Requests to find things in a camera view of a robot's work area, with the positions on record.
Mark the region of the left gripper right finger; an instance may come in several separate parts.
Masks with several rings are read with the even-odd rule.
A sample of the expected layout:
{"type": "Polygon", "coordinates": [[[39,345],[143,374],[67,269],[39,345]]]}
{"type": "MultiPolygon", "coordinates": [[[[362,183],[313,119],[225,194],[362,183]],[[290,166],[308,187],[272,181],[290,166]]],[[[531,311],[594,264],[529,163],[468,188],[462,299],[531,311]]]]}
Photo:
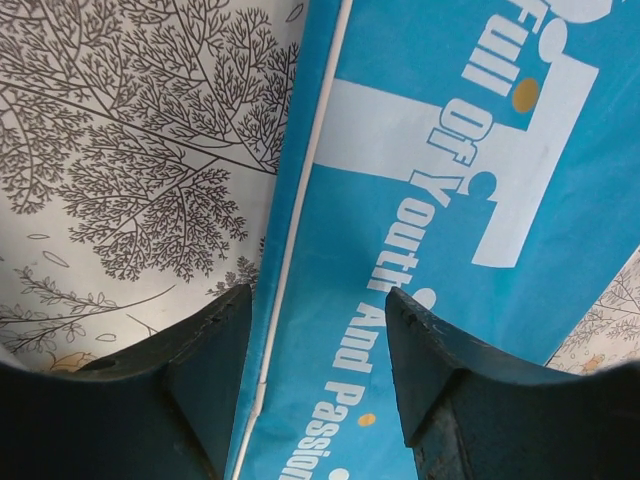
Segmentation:
{"type": "Polygon", "coordinates": [[[579,376],[503,352],[400,289],[385,306],[405,444],[422,479],[635,479],[639,365],[579,376]]]}

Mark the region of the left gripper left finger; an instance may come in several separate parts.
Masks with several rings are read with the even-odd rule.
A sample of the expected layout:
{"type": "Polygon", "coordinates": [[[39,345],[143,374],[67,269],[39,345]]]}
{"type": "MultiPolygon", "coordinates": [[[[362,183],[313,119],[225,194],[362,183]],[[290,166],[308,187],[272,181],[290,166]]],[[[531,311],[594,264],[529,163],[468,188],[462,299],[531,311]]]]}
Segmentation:
{"type": "Polygon", "coordinates": [[[240,285],[73,373],[1,367],[5,479],[220,479],[252,324],[240,285]]]}

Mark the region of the blue racket cover bag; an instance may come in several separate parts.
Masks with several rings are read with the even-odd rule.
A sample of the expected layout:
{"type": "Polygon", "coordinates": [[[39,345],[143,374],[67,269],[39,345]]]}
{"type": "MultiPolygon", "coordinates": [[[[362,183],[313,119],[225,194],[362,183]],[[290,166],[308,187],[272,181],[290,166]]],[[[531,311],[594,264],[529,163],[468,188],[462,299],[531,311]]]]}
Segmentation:
{"type": "Polygon", "coordinates": [[[408,479],[393,288],[547,362],[639,244],[635,1],[313,1],[233,479],[408,479]]]}

